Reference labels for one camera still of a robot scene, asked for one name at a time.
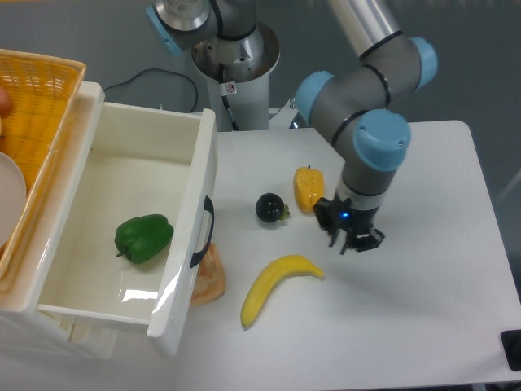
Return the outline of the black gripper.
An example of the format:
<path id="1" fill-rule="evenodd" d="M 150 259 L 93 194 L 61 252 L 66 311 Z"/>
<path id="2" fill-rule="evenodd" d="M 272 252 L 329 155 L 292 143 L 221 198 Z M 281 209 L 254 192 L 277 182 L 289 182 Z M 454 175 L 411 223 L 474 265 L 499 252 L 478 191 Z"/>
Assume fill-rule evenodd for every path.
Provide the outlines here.
<path id="1" fill-rule="evenodd" d="M 321 197 L 313 206 L 313 211 L 321 229 L 330 238 L 330 248 L 335 245 L 340 230 L 347 232 L 340 250 L 342 255 L 348 250 L 361 253 L 375 249 L 384 240 L 384 233 L 372 228 L 376 208 L 356 209 L 350 198 L 340 200 L 335 196 L 333 200 Z"/>

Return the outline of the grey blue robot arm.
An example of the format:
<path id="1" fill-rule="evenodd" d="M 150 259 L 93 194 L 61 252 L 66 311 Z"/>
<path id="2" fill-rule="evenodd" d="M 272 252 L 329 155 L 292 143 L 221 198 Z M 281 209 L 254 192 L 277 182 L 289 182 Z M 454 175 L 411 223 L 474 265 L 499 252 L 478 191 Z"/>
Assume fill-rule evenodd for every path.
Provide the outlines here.
<path id="1" fill-rule="evenodd" d="M 438 59 L 430 43 L 402 33 L 382 1 L 332 1 L 330 8 L 361 66 L 346 77 L 311 74 L 295 103 L 344 159 L 334 198 L 313 209 L 319 225 L 331 239 L 344 233 L 344 249 L 363 252 L 383 241 L 374 216 L 410 141 L 408 123 L 389 108 L 431 81 Z M 280 49 L 255 2 L 156 1 L 146 13 L 169 53 L 191 53 L 220 131 L 267 128 L 269 75 Z"/>

